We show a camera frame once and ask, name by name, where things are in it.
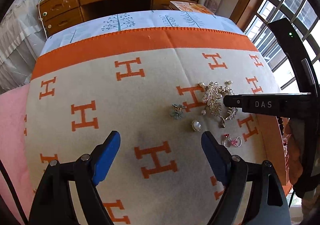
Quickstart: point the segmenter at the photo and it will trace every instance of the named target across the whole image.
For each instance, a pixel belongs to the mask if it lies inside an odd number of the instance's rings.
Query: blue gripper pad
[[[99,146],[105,146],[105,149],[100,152],[100,156],[95,163],[94,175],[92,177],[92,182],[95,186],[97,186],[99,182],[103,181],[107,176],[111,164],[120,147],[120,134],[116,131],[112,131],[106,141]]]
[[[231,154],[229,151],[224,146],[218,144],[209,131],[202,134],[201,146],[216,179],[224,186],[228,185],[231,168]]]

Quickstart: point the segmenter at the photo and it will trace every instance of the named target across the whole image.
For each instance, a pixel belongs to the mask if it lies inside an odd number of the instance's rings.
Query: hand
[[[295,184],[303,172],[303,167],[300,162],[300,149],[294,140],[289,123],[286,125],[284,132],[289,134],[287,146],[289,155],[289,180],[291,184]]]

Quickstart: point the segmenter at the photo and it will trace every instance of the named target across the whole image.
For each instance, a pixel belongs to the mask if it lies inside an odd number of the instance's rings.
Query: white patterned sheet
[[[171,10],[120,13],[84,22],[52,35],[41,55],[93,36],[150,27],[195,27],[243,34],[230,19],[211,14]]]

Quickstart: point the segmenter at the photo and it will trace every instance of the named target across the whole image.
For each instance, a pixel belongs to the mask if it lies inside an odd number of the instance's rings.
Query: book
[[[208,8],[200,4],[194,4],[189,2],[177,2],[170,1],[169,7],[172,10],[180,10],[186,12],[198,12],[198,13],[206,13],[206,14],[214,14]]]

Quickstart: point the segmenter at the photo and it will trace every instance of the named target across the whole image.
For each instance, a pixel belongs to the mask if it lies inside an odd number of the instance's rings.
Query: black cable
[[[22,206],[21,206],[21,203],[19,201],[19,198],[18,198],[18,195],[16,193],[16,190],[13,187],[12,181],[10,180],[10,177],[9,177],[9,175],[7,173],[7,170],[4,168],[4,165],[1,162],[1,159],[0,159],[0,171],[1,171],[2,175],[3,175],[3,177],[4,177],[4,180],[6,181],[8,187],[9,187],[9,190],[10,190],[12,198],[13,198],[16,206],[17,206],[19,214],[20,214],[24,224],[27,225],[28,224],[28,219],[27,219],[27,217],[26,217],[26,215],[25,215],[25,213],[24,213],[24,211],[22,209]]]
[[[291,203],[292,203],[293,197],[294,197],[294,191],[292,192],[291,197],[290,197],[290,201],[289,201],[289,208],[290,208],[290,206],[291,206]]]

